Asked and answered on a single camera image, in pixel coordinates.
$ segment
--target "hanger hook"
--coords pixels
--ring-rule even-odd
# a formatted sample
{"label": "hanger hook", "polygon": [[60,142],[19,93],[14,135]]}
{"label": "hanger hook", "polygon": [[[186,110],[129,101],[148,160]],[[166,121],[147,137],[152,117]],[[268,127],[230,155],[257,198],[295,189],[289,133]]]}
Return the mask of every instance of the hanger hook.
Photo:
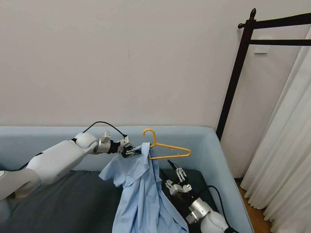
{"label": "hanger hook", "polygon": [[152,132],[152,137],[154,138],[153,144],[150,145],[150,148],[152,148],[152,147],[154,147],[154,146],[156,145],[156,133],[155,133],[155,131],[154,131],[153,129],[145,129],[145,130],[142,132],[142,135],[145,136],[145,133],[146,133],[147,131],[151,131],[151,132]]}

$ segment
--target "light blue bed frame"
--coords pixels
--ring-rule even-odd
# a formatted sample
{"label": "light blue bed frame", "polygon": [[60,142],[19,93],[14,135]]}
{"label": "light blue bed frame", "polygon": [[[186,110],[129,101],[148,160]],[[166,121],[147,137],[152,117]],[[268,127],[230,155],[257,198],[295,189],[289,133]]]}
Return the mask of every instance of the light blue bed frame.
{"label": "light blue bed frame", "polygon": [[[152,142],[151,132],[142,136],[146,128],[155,130],[157,142],[185,147],[192,150],[187,158],[172,159],[183,168],[201,171],[205,181],[214,185],[221,193],[225,213],[230,225],[240,233],[253,233],[251,222],[236,183],[227,164],[213,128],[196,126],[124,126],[118,127],[130,136],[134,146],[142,142]],[[85,127],[0,127],[0,170],[16,169],[28,162],[39,152],[63,141],[70,140]],[[100,137],[105,130],[111,132],[111,139],[120,140],[121,136],[109,127],[93,127],[90,133]],[[176,151],[155,147],[156,154],[171,155]],[[101,171],[113,155],[88,155],[75,170]],[[159,160],[161,168],[169,168],[166,159]],[[221,210],[217,193],[211,190],[219,210]],[[0,203],[0,218],[5,219],[10,210],[7,202]]]}

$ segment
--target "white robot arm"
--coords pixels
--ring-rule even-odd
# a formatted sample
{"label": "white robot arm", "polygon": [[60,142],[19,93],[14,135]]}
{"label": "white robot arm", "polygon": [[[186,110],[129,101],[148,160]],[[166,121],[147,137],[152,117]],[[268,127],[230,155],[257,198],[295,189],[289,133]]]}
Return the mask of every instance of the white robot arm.
{"label": "white robot arm", "polygon": [[178,167],[170,160],[168,160],[168,162],[176,171],[178,181],[174,183],[167,179],[165,181],[165,186],[169,189],[170,195],[176,196],[188,204],[190,214],[186,216],[187,222],[189,224],[200,223],[202,233],[237,232],[228,226],[225,218],[221,214],[213,211],[213,209],[192,190],[183,168]]}
{"label": "white robot arm", "polygon": [[90,153],[120,153],[126,158],[137,153],[132,148],[127,135],[113,142],[108,131],[100,139],[90,133],[79,133],[37,154],[24,169],[0,171],[0,201],[8,196],[23,198],[42,185],[56,182]]}

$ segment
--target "white curtain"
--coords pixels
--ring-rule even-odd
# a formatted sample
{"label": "white curtain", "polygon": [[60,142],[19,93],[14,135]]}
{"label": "white curtain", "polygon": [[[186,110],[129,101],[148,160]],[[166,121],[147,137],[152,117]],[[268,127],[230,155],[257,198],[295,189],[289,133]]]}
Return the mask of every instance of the white curtain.
{"label": "white curtain", "polygon": [[[307,35],[311,39],[311,30]],[[271,232],[311,233],[311,50],[302,47],[241,183]]]}

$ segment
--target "plastic clothes hanger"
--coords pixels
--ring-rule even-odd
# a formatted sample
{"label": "plastic clothes hanger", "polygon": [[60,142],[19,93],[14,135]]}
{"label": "plastic clothes hanger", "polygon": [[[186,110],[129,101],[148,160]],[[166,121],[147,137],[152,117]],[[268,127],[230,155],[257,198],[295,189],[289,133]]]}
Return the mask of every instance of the plastic clothes hanger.
{"label": "plastic clothes hanger", "polygon": [[171,148],[172,150],[173,150],[173,149],[176,149],[176,150],[188,151],[187,154],[157,156],[157,157],[152,157],[152,158],[148,158],[148,159],[181,158],[181,157],[188,157],[188,156],[191,155],[191,150],[190,150],[190,149],[182,148],[182,147],[176,147],[176,146],[170,146],[170,145],[161,144],[161,143],[157,143],[157,142],[156,142],[156,133],[155,133],[155,131],[154,131],[153,129],[145,129],[145,130],[142,132],[142,135],[145,136],[145,133],[146,133],[147,131],[151,131],[151,132],[152,132],[152,136],[153,136],[153,138],[154,138],[154,142],[153,142],[153,144],[150,145],[150,148],[152,148],[152,147],[154,147],[154,146],[160,146],[160,147],[168,147],[168,148]]}

